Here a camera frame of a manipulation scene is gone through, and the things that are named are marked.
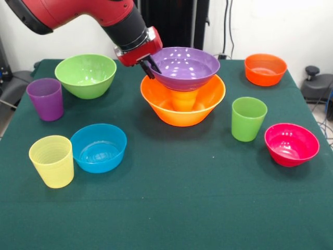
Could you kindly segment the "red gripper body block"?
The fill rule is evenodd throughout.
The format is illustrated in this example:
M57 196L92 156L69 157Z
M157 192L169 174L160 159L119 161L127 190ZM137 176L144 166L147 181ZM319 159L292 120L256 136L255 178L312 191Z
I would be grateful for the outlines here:
M145 57L154 55L162 48L160 35L157 29L152 26L148 28L146 39L141 45L129 51L123 51L120 47L115 46L114 52L123 65L130 67L138 64Z

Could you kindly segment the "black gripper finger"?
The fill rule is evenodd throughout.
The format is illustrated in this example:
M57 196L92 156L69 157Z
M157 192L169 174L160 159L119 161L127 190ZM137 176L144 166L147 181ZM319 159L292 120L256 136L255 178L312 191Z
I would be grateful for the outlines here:
M147 56L147 61L150 63L151 68L152 68L155 72L161 74L161 70L159 69L159 67L157 66L156 62L154 61L154 59L152 58L151 55L148 55L148 56Z
M145 63L144 60L141 60L139 62L141 68L144 70L145 74L150 78L150 79L154 79L155 76L153 75L153 73L151 72L150 68L147 66L147 64Z

